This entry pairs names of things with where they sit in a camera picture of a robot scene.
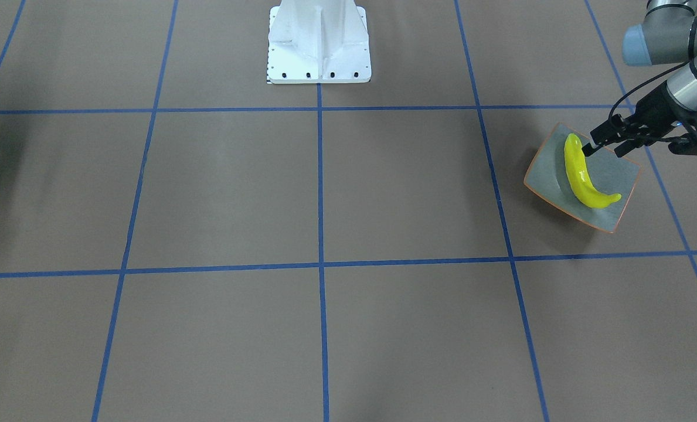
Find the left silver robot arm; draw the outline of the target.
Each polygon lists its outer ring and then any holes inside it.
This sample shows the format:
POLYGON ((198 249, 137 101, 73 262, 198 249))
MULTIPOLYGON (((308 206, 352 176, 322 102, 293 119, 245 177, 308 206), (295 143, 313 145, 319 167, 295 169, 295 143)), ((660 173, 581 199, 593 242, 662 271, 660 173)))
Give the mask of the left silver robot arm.
POLYGON ((675 155, 697 156, 697 1, 648 1, 645 18, 624 34, 624 63, 669 65, 661 83, 637 101, 629 117, 611 111, 590 132, 586 156, 614 146, 614 154, 666 142, 675 155))

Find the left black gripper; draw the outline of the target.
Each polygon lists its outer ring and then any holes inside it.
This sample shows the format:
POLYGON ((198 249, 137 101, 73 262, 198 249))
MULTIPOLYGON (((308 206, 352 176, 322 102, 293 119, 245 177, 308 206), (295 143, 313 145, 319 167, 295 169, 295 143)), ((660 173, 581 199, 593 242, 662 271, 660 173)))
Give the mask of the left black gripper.
POLYGON ((668 83, 662 82, 635 105, 628 118, 614 114, 614 110, 628 99, 622 96, 609 112, 609 120, 590 131, 590 141, 582 147, 584 157, 590 157, 603 147, 617 144, 614 154, 622 158, 641 148, 642 142, 660 142, 677 126, 677 114, 681 107, 669 93, 668 83))

